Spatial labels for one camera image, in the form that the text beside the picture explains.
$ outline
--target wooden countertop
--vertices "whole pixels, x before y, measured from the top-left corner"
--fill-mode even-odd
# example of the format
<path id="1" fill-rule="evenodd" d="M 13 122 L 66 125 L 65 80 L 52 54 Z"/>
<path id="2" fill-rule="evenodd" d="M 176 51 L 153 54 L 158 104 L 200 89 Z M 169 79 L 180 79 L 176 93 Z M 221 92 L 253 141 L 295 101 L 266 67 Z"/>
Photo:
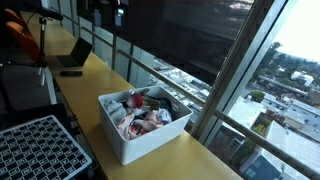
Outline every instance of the wooden countertop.
<path id="1" fill-rule="evenodd" d="M 25 20 L 30 12 L 21 13 Z M 28 25 L 39 44 L 38 15 Z M 46 26 L 46 55 L 69 54 L 75 38 L 59 23 Z M 52 71 L 70 109 L 78 123 L 102 172 L 112 180 L 144 179 L 241 179 L 227 165 L 214 156 L 187 132 L 138 160 L 122 166 L 100 126 L 98 96 L 133 88 L 94 53 L 82 68 L 81 77 L 61 77 Z"/>

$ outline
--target open laptop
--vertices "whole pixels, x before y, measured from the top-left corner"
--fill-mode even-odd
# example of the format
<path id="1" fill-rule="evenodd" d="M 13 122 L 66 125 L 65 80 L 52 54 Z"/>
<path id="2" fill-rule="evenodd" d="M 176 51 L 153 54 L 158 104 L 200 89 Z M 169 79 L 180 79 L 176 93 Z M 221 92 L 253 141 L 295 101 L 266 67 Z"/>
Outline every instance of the open laptop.
<path id="1" fill-rule="evenodd" d="M 47 56 L 45 60 L 51 70 L 81 68 L 86 62 L 92 47 L 90 43 L 79 37 L 70 55 Z"/>

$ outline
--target black cable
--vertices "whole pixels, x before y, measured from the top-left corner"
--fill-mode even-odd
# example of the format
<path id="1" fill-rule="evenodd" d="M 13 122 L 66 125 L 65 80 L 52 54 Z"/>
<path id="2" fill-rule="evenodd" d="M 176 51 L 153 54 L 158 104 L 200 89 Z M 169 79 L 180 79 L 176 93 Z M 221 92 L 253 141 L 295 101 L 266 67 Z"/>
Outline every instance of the black cable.
<path id="1" fill-rule="evenodd" d="M 29 24 L 30 19 L 31 19 L 32 16 L 34 16 L 35 14 L 36 14 L 36 12 L 32 13 L 31 16 L 28 18 L 27 23 L 26 23 L 26 27 L 23 27 L 23 30 L 21 31 L 21 33 L 19 34 L 19 36 L 14 40 L 14 42 L 12 43 L 12 46 L 8 49 L 6 58 L 5 58 L 4 60 L 8 60 L 8 59 L 9 59 L 11 50 L 13 49 L 14 45 L 18 42 L 19 38 L 22 37 L 22 34 L 24 33 L 25 29 L 28 28 L 28 24 Z"/>

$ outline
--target white plastic bin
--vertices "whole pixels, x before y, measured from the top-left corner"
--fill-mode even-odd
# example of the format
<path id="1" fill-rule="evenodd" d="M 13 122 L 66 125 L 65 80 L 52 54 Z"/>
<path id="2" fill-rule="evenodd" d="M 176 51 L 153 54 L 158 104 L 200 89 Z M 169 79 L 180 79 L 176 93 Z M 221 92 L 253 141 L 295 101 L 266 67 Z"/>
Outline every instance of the white plastic bin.
<path id="1" fill-rule="evenodd" d="M 103 106 L 103 103 L 107 100 L 114 100 L 117 102 L 125 101 L 130 94 L 129 91 L 101 95 L 98 98 L 102 129 L 122 165 L 126 165 L 138 159 L 139 157 L 179 136 L 183 132 L 184 127 L 192 114 L 192 111 L 188 107 L 175 99 L 163 88 L 158 86 L 146 88 L 150 89 L 147 95 L 152 97 L 166 97 L 172 104 L 177 105 L 178 110 L 174 111 L 176 120 L 133 140 L 127 140 L 122 137 L 117 130 L 115 123 L 112 122 Z M 146 88 L 134 89 L 134 91 L 142 93 Z"/>

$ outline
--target orange chair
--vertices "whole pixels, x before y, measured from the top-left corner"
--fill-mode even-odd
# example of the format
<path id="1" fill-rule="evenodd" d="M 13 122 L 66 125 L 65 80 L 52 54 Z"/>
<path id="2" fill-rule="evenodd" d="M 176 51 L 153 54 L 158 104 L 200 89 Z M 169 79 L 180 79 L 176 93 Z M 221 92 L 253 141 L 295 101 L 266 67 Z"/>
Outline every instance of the orange chair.
<path id="1" fill-rule="evenodd" d="M 20 24 L 23 27 L 26 27 L 26 23 L 24 22 L 23 18 L 19 16 L 16 12 L 9 8 L 4 9 L 5 14 L 8 16 L 9 21 L 14 21 L 18 24 Z"/>
<path id="2" fill-rule="evenodd" d="M 39 63 L 40 49 L 31 33 L 20 24 L 13 21 L 7 22 L 6 28 L 9 30 L 13 38 L 18 42 L 20 47 L 25 51 L 25 53 L 27 53 L 35 63 Z"/>

